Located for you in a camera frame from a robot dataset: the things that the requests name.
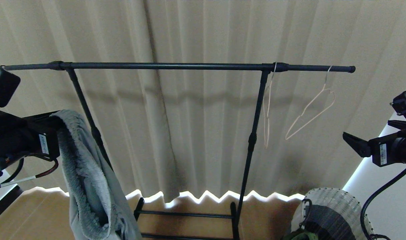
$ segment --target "light under curtain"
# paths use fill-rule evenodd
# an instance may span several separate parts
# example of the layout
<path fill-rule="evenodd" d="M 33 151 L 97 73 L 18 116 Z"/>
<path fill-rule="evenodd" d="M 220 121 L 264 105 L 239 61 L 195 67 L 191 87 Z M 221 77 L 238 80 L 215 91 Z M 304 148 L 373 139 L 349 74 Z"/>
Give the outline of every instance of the light under curtain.
<path fill-rule="evenodd" d="M 288 141 L 325 73 L 275 74 L 270 141 L 264 149 L 260 124 L 247 192 L 342 187 L 361 161 L 342 132 L 378 135 L 406 89 L 406 1 L 0 1 L 0 64 L 55 60 L 355 65 L 329 73 L 335 104 Z M 240 192 L 261 73 L 77 73 L 124 193 L 162 191 L 169 202 L 186 190 Z M 22 82 L 5 111 L 82 112 L 66 73 L 15 74 Z M 320 95 L 295 128 L 330 102 Z M 19 178 L 50 164 L 26 159 Z M 60 169 L 21 185 L 34 186 L 66 191 Z"/>

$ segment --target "black metal clothes rack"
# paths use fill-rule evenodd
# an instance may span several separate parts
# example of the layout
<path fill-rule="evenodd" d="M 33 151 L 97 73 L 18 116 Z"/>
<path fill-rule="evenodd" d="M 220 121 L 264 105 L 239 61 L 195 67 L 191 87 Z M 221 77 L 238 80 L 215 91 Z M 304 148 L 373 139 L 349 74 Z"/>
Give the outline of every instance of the black metal clothes rack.
<path fill-rule="evenodd" d="M 141 198 L 134 211 L 134 216 L 138 220 L 140 214 L 157 214 L 167 216 L 185 216 L 185 217 L 209 217 L 209 218 L 225 218 L 231 219 L 232 235 L 233 238 L 215 238 L 215 237 L 184 237 L 184 236 L 167 236 L 157 234 L 143 233 L 142 237 L 154 239 L 176 239 L 176 240 L 240 240 L 238 232 L 238 224 L 240 220 L 241 210 L 243 208 L 243 197 L 246 190 L 247 177 L 249 175 L 250 163 L 252 160 L 253 150 L 256 144 L 256 130 L 258 128 L 259 115 L 261 114 L 261 106 L 264 97 L 265 85 L 267 83 L 268 75 L 273 72 L 285 71 L 328 71 L 331 72 L 347 72 L 354 73 L 354 66 L 322 66 L 322 65 L 291 65 L 282 62 L 273 64 L 224 64 L 224 63 L 128 63 L 128 62 L 63 62 L 53 61 L 47 64 L 25 64 L 25 65 L 9 65 L 2 66 L 5 70 L 33 70 L 33 69 L 52 69 L 64 70 L 68 73 L 75 91 L 80 100 L 81 106 L 89 121 L 93 138 L 101 149 L 102 155 L 111 166 L 104 144 L 102 142 L 101 133 L 95 125 L 92 114 L 84 97 L 78 82 L 75 69 L 153 69 L 153 70 L 248 70 L 248 71 L 261 71 L 261 80 L 259 85 L 258 98 L 256 101 L 255 117 L 253 119 L 252 132 L 248 140 L 246 164 L 244 167 L 243 181 L 241 184 L 240 198 L 238 207 L 234 202 L 230 205 L 231 214 L 198 214 L 198 213 L 175 213 L 164 211 L 145 211 L 142 210 L 144 205 L 144 198 Z"/>

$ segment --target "barcode label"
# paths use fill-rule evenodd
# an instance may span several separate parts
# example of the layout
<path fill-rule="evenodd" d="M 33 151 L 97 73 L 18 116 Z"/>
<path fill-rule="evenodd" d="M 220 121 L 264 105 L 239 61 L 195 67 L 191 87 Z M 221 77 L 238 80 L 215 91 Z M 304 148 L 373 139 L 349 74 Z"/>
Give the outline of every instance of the barcode label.
<path fill-rule="evenodd" d="M 47 146 L 46 136 L 39 134 L 40 145 L 42 146 L 42 153 L 49 154 L 49 147 Z"/>
<path fill-rule="evenodd" d="M 382 144 L 379 146 L 379 152 L 381 156 L 381 166 L 387 164 L 387 144 Z"/>

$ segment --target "gray jacket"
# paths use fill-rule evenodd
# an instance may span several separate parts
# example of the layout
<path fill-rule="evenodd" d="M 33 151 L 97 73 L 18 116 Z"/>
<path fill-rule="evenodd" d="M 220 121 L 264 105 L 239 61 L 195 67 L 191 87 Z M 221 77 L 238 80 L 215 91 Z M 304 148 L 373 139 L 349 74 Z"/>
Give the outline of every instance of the gray jacket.
<path fill-rule="evenodd" d="M 77 240 L 141 240 L 114 172 L 86 123 L 75 111 L 53 114 L 67 129 L 58 132 L 62 170 L 70 195 L 70 226 Z"/>

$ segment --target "wooden floor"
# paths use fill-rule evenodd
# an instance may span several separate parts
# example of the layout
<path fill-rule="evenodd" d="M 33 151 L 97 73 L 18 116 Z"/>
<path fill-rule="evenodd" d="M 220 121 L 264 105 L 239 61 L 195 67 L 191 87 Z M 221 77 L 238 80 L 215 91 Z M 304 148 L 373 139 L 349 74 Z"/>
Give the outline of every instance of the wooden floor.
<path fill-rule="evenodd" d="M 135 209 L 139 193 L 128 195 Z M 209 196 L 197 204 L 190 197 L 174 200 L 167 208 L 163 198 L 144 205 L 144 210 L 230 214 L 230 203 L 238 202 L 226 196 L 220 203 Z M 287 230 L 299 199 L 280 200 L 273 194 L 266 200 L 250 196 L 245 202 L 239 225 L 240 239 L 280 239 Z M 25 191 L 0 215 L 0 240 L 73 240 L 69 227 L 69 197 L 60 189 L 34 188 Z M 232 237 L 231 220 L 202 217 L 173 217 L 141 214 L 138 225 L 142 233 L 175 234 L 199 237 Z"/>

